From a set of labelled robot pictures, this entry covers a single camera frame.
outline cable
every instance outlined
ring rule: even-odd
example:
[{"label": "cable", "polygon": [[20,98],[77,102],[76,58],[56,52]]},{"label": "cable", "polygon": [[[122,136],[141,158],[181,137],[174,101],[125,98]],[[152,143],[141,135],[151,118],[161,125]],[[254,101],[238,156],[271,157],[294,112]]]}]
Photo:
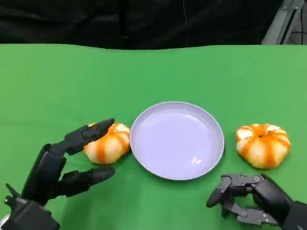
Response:
[{"label": "cable", "polygon": [[301,31],[293,31],[293,32],[291,32],[292,34],[301,34],[302,32]]},{"label": "cable", "polygon": [[304,6],[302,6],[302,8],[301,8],[301,28],[302,28],[302,31],[301,31],[301,45],[304,43],[303,8],[304,8]]},{"label": "cable", "polygon": [[187,38],[186,38],[186,46],[188,46],[188,40],[190,37],[190,27],[189,27],[189,22],[188,22],[188,17],[187,17],[187,13],[186,13],[186,3],[185,0],[182,0],[182,9],[183,9],[183,13],[184,13],[184,18],[186,19],[186,26],[187,26]]}]

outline plate rim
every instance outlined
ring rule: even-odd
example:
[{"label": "plate rim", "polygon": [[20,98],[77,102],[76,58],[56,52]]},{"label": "plate rim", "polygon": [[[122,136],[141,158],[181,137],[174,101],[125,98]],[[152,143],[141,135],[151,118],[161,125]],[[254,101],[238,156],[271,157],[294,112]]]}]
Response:
[{"label": "plate rim", "polygon": [[[216,163],[209,169],[207,170],[206,172],[204,173],[201,173],[199,174],[198,176],[192,176],[192,177],[185,177],[185,178],[167,178],[167,177],[164,177],[164,176],[160,176],[160,175],[157,175],[156,173],[150,171],[134,154],[134,151],[133,151],[133,147],[132,147],[132,142],[131,142],[131,137],[132,137],[132,132],[134,130],[134,126],[135,126],[135,122],[148,110],[152,109],[153,107],[156,107],[156,106],[159,106],[159,105],[162,105],[162,104],[170,104],[170,103],[176,103],[176,104],[187,104],[187,105],[190,105],[190,106],[193,106],[193,107],[197,107],[198,109],[201,109],[203,112],[205,112],[207,115],[209,115],[209,117],[211,117],[211,119],[213,119],[213,121],[217,124],[218,128],[219,128],[219,131],[221,132],[222,134],[222,152],[220,153],[220,156],[218,158],[218,160],[216,161]],[[223,130],[220,126],[220,124],[217,122],[217,120],[206,110],[204,110],[203,108],[199,107],[198,105],[195,105],[195,104],[192,104],[192,103],[188,103],[188,102],[181,102],[181,101],[169,101],[169,102],[161,102],[161,103],[157,103],[157,104],[154,104],[150,107],[148,107],[147,109],[145,109],[143,112],[141,112],[137,118],[134,120],[132,126],[131,126],[131,129],[130,129],[130,136],[129,136],[129,142],[130,142],[130,148],[131,148],[131,152],[134,156],[134,158],[137,160],[137,162],[143,167],[145,168],[147,171],[149,171],[150,173],[152,173],[153,175],[156,175],[158,177],[161,177],[161,178],[164,178],[164,179],[167,179],[167,180],[173,180],[173,181],[187,181],[187,180],[193,180],[193,179],[197,179],[199,177],[202,177],[204,176],[205,174],[209,173],[210,171],[212,171],[216,166],[217,164],[221,161],[221,158],[224,154],[224,149],[225,149],[225,136],[224,136],[224,133],[223,133]]]}]

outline table surface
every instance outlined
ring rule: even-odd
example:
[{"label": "table surface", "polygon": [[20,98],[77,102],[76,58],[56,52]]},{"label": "table surface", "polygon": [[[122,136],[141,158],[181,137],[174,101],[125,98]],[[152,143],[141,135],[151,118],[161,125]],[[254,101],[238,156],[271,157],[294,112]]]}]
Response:
[{"label": "table surface", "polygon": [[[110,117],[131,126],[153,104],[185,101],[211,113],[224,131],[226,153],[213,171],[193,181],[168,181],[129,153],[114,165],[114,177],[81,195],[51,200],[47,208],[63,230],[250,229],[235,217],[223,219],[220,207],[208,209],[206,200],[223,173],[265,172],[294,200],[307,202],[306,56],[307,46],[119,51],[1,45],[0,197],[8,194],[7,182],[22,190],[45,143]],[[236,153],[235,131],[252,123],[288,132],[291,153],[277,169],[253,169]],[[79,153],[68,157],[65,172],[91,167]],[[8,212],[0,205],[0,216]]]}]

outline round plate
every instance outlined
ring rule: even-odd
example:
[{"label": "round plate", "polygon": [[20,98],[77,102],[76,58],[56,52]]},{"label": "round plate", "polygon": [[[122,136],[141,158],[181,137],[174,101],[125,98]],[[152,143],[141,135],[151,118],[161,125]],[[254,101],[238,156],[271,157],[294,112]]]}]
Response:
[{"label": "round plate", "polygon": [[148,171],[170,180],[189,180],[212,170],[224,151],[224,136],[205,110],[184,102],[156,104],[134,121],[130,145]]}]

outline green tablecloth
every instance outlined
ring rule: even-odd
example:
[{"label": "green tablecloth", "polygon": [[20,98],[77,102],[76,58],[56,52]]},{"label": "green tablecloth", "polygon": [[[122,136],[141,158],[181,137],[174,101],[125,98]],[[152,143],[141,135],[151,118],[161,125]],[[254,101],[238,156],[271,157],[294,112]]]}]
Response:
[{"label": "green tablecloth", "polygon": [[[307,46],[117,51],[1,45],[0,197],[8,194],[7,182],[22,190],[45,143],[110,117],[131,126],[155,103],[185,101],[210,112],[224,131],[226,153],[212,172],[194,181],[167,181],[146,171],[130,153],[105,183],[51,200],[47,208],[63,230],[249,229],[235,217],[223,219],[220,207],[208,209],[206,199],[222,173],[263,172],[238,157],[235,131],[272,123],[286,129],[292,150],[279,168],[265,172],[293,199],[307,202],[306,57]],[[92,166],[79,153],[68,157],[65,172]],[[8,212],[0,205],[0,216]]]}]

